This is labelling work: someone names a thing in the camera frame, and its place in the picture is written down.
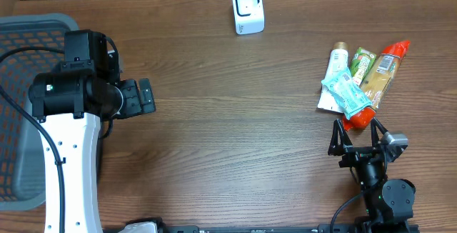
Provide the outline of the green tea packet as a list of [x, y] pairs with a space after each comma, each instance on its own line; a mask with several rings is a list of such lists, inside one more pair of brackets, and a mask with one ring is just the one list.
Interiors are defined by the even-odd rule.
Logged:
[[352, 79], [356, 85], [361, 85], [361, 82], [366, 77], [367, 73], [371, 70], [375, 60], [375, 53], [363, 47], [359, 47], [356, 50], [356, 53], [354, 54], [351, 65], [349, 67]]

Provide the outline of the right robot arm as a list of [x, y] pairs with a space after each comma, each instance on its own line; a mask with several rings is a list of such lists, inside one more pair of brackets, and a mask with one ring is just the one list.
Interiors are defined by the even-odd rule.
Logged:
[[[399, 158], [408, 147], [408, 138], [401, 132], [390, 132], [376, 118], [371, 120], [371, 145], [355, 147], [344, 129], [343, 122], [333, 123], [329, 156], [340, 157], [338, 165], [348, 168], [360, 187], [360, 193], [343, 203], [322, 232], [418, 232], [410, 225], [416, 187], [407, 179], [389, 179], [388, 165]], [[337, 224], [338, 215], [350, 204], [362, 199], [366, 216], [357, 217], [352, 224]]]

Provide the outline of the spaghetti pack with red ends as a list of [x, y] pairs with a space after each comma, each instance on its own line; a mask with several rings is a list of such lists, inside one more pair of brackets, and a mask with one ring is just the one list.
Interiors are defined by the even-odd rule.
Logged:
[[387, 46], [381, 52], [360, 85], [361, 91], [371, 101], [371, 105], [360, 110], [350, 119], [343, 119], [345, 130], [365, 129], [370, 124], [376, 116], [382, 99], [390, 89], [410, 44], [409, 40], [400, 41]]

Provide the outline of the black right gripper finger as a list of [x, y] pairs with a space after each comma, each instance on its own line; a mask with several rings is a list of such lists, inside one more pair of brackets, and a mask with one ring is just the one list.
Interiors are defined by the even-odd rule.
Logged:
[[370, 127], [371, 127], [372, 146], [373, 147], [381, 146], [382, 142], [381, 142], [381, 139], [379, 138], [378, 133], [380, 132], [382, 135], [384, 135], [386, 132], [388, 132], [388, 130], [385, 128], [384, 125], [382, 125], [382, 123], [380, 123], [380, 121], [376, 117], [372, 118]]
[[328, 155], [343, 156], [353, 149], [353, 144], [344, 129], [343, 122], [336, 119], [333, 122], [332, 137], [328, 148]]

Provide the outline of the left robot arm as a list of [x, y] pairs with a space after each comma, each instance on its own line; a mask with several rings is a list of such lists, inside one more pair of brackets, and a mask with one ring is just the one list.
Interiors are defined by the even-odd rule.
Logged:
[[156, 110], [148, 79], [121, 79], [111, 38], [91, 30], [64, 35], [64, 59], [29, 88], [44, 153], [46, 232], [102, 232], [97, 198], [104, 122]]

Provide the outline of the teal wet wipes pack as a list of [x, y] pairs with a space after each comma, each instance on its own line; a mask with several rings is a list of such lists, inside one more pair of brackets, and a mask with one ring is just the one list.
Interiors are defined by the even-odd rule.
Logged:
[[326, 77], [321, 83], [330, 91], [347, 119], [371, 105], [371, 100], [353, 81], [348, 67], [333, 76]]

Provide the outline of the white cream tube gold cap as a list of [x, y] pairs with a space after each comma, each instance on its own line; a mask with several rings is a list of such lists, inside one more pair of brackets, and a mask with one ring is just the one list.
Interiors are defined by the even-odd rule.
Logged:
[[[346, 42], [336, 42], [330, 53], [328, 66], [324, 79], [330, 79], [337, 75], [348, 66], [348, 44]], [[331, 92], [326, 86], [322, 86], [320, 99], [317, 104], [318, 109], [342, 113], [342, 108], [336, 103]]]

